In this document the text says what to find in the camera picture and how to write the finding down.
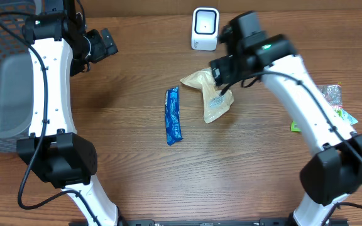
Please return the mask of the beige plastic bag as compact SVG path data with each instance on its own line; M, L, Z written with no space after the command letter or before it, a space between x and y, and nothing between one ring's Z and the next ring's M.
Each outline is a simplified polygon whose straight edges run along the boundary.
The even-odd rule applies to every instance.
M207 124L225 114L234 102L234 97L230 90L225 94L221 94L221 91L217 89L210 68L196 71L180 79L180 82L188 87L199 89L202 92L204 106L203 118Z

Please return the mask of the blue cookie packet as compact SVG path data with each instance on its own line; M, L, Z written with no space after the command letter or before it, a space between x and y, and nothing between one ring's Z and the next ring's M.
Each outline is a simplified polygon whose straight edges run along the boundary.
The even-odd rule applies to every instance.
M179 89L172 87L165 95L165 127L169 146L183 139L180 128Z

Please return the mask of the green clear snack packet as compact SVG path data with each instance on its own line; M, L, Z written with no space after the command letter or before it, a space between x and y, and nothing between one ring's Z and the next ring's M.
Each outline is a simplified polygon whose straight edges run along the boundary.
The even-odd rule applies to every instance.
M316 85L318 90L327 100L329 105L336 111L338 116L350 126L357 124L358 120L343 109L343 100L341 92L341 84L335 85Z

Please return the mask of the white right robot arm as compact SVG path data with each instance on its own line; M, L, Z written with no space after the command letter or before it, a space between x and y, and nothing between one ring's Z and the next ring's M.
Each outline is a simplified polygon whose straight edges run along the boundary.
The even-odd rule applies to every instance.
M219 41L227 54L211 61L216 84L228 91L236 83L262 82L300 128L311 160L300 171L305 195L287 225L334 225L332 215L362 185L362 134L327 102L311 79L303 58L283 34L268 36L254 11L223 27Z

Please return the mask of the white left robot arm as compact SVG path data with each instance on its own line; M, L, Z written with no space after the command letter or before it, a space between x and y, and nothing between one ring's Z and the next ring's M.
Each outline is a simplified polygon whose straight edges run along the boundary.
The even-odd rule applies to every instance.
M77 134L70 103L70 78L118 52L110 32L87 30L79 1L46 1L27 15L21 41L33 70L28 137L16 143L26 172L68 195L87 225L118 225L119 210L97 178L96 149Z

